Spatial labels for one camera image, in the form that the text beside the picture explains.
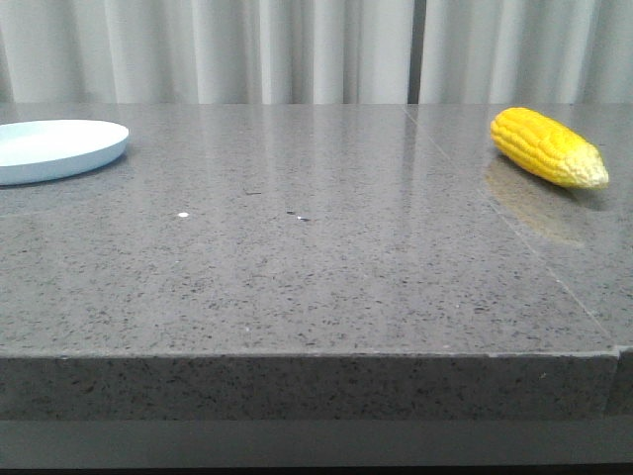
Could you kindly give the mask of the light blue round plate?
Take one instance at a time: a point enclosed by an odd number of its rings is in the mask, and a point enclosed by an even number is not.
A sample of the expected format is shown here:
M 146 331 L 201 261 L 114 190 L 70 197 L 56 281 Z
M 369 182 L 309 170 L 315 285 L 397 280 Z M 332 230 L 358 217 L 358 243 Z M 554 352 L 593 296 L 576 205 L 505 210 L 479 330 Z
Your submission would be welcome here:
M 94 120 L 44 120 L 1 127 L 1 183 L 22 185 L 92 171 L 121 156 L 129 129 Z

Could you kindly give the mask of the yellow corn cob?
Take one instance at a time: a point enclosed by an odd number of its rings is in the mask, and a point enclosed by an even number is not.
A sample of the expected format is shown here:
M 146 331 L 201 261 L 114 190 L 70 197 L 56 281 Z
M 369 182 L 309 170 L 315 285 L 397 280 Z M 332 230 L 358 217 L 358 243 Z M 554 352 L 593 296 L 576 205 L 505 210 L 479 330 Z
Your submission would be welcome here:
M 512 107 L 490 125 L 496 147 L 525 171 L 565 188 L 602 189 L 609 174 L 598 148 L 560 122 Z

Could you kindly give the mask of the white pleated curtain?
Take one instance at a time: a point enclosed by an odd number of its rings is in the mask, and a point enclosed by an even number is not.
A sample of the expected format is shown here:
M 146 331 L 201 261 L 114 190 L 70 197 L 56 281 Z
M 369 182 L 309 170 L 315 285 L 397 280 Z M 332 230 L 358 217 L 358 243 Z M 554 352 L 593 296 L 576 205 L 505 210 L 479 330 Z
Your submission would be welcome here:
M 628 1 L 5 1 L 5 102 L 628 103 Z

